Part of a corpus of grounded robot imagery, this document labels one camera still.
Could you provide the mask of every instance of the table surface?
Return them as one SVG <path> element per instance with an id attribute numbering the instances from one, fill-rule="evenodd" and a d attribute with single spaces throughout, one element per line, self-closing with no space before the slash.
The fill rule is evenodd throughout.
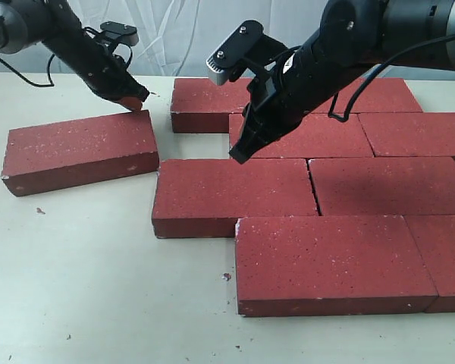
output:
<path id="1" fill-rule="evenodd" d="M 75 75 L 54 80 L 0 74 L 0 172 L 11 128 L 124 112 Z M 226 135 L 171 132 L 173 78 L 138 80 L 158 94 L 145 108 L 161 159 L 227 158 Z M 426 111 L 455 111 L 455 81 L 407 83 Z M 455 362 L 455 314 L 238 316 L 234 241 L 157 240 L 156 178 L 19 199 L 0 180 L 0 363 Z"/>

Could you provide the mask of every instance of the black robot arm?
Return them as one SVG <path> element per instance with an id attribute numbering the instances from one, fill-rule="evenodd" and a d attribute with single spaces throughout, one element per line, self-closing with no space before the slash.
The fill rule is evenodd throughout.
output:
<path id="1" fill-rule="evenodd" d="M 115 54 L 120 44 L 131 50 L 138 43 L 135 27 L 114 22 L 102 24 L 101 31 L 83 27 L 67 0 L 0 0 L 0 53 L 15 54 L 38 42 L 52 52 L 48 73 L 57 57 L 95 95 L 129 110 L 140 110 L 149 96 L 127 71 L 131 59 Z"/>
<path id="2" fill-rule="evenodd" d="M 376 64 L 344 115 L 335 115 L 338 93 Z M 244 22 L 207 59 L 219 86 L 247 69 L 255 74 L 231 156 L 246 162 L 330 98 L 329 116 L 347 121 L 360 93 L 390 64 L 455 71 L 455 0 L 329 0 L 317 31 L 292 49 L 260 23 Z"/>

